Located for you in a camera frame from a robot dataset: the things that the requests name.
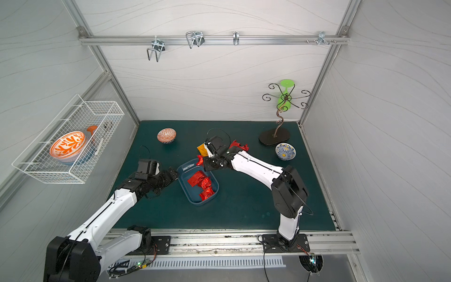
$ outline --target red foil wrapper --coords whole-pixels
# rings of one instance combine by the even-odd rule
[[[188,183],[191,185],[191,187],[194,187],[200,182],[202,182],[202,180],[204,180],[205,177],[206,175],[205,173],[203,173],[203,171],[198,171],[192,177],[190,177],[190,179],[188,179]]]
[[[213,192],[211,186],[204,190],[202,193],[199,194],[200,198],[202,199],[202,201],[205,201],[206,199],[208,199],[209,197],[213,196],[215,192]]]
[[[196,166],[203,166],[203,157],[202,155],[198,155],[199,161],[196,163]]]
[[[233,140],[233,142],[232,142],[232,144],[230,144],[230,147],[229,147],[229,149],[230,148],[232,148],[233,146],[237,146],[237,147],[239,147],[239,148],[241,148],[241,149],[243,149],[244,151],[249,151],[249,147],[248,147],[248,145],[246,144],[246,145],[244,145],[244,146],[241,146],[241,144],[240,143],[238,143],[237,141],[236,141],[236,139],[235,140]]]
[[[200,188],[202,188],[202,190],[206,190],[206,189],[208,189],[208,188],[210,188],[212,186],[212,181],[207,176],[198,184],[198,186]]]

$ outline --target robotic arm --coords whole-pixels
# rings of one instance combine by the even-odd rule
[[[136,249],[148,253],[152,248],[150,229],[132,227],[122,236],[99,247],[107,232],[149,192],[156,194],[177,180],[178,174],[168,168],[160,171],[155,160],[141,159],[138,171],[124,180],[120,188],[85,223],[67,237],[55,237],[47,246],[44,281],[96,281],[100,273],[118,258]]]
[[[208,139],[204,145],[208,153],[203,158],[206,171],[231,168],[257,179],[271,190],[274,206],[281,213],[279,243],[290,248],[299,233],[299,217],[308,197],[297,170],[292,166],[270,165],[236,146],[228,148],[218,136]]]

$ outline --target wire basket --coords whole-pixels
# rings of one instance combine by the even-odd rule
[[[76,95],[12,165],[43,183],[84,184],[123,116],[115,101],[84,101]],[[72,131],[90,136],[91,125],[97,129],[73,163],[64,164],[50,155],[61,136]]]

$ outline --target orange patterned bowl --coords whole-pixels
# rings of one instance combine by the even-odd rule
[[[169,144],[174,141],[176,135],[177,133],[172,128],[165,128],[158,132],[156,138],[163,144]]]
[[[86,144],[86,136],[81,131],[69,132],[61,136],[50,147],[50,155],[59,160],[72,159],[80,154]]]

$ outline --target dark green table mat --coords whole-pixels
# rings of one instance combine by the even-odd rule
[[[310,192],[307,205],[313,211],[312,216],[305,213],[301,216],[301,230],[335,230],[296,123],[283,124],[291,133],[287,142],[296,149],[296,157],[293,160],[280,160],[275,153],[275,146],[267,147],[259,142],[260,133],[275,126],[274,122],[252,121],[142,121],[114,187],[137,169],[141,145],[149,148],[150,158],[160,161],[163,169],[169,166],[177,169],[185,162],[197,158],[197,146],[205,141],[209,129],[221,128],[230,135],[232,141],[236,139],[242,145],[247,143],[250,147],[248,153],[252,156],[276,166],[285,167],[291,164],[298,170]],[[171,144],[162,144],[156,135],[167,127],[175,129],[177,137]],[[228,143],[227,135],[223,132],[212,130],[209,136],[214,134],[221,136],[224,142]],[[141,157],[148,157],[145,149],[141,149]],[[159,197],[142,198],[114,227],[138,225],[149,228],[278,228],[280,214],[274,207],[271,191],[264,184],[231,169],[217,170],[213,174],[219,182],[219,192],[211,202],[200,207],[191,204],[177,180],[166,187]]]

